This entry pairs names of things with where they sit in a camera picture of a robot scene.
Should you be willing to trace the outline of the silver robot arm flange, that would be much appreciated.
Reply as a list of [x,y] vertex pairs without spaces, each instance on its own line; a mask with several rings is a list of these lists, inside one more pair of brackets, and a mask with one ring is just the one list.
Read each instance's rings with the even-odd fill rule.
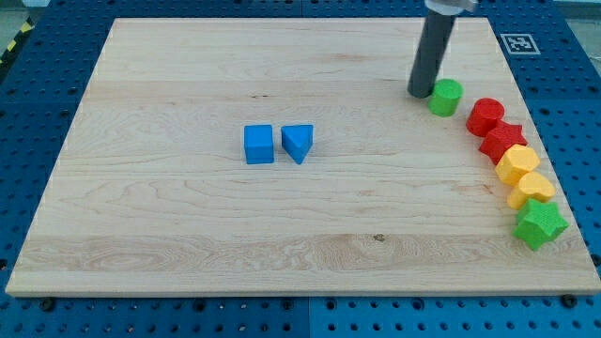
[[440,15],[456,16],[463,11],[473,12],[478,0],[424,0],[425,6]]

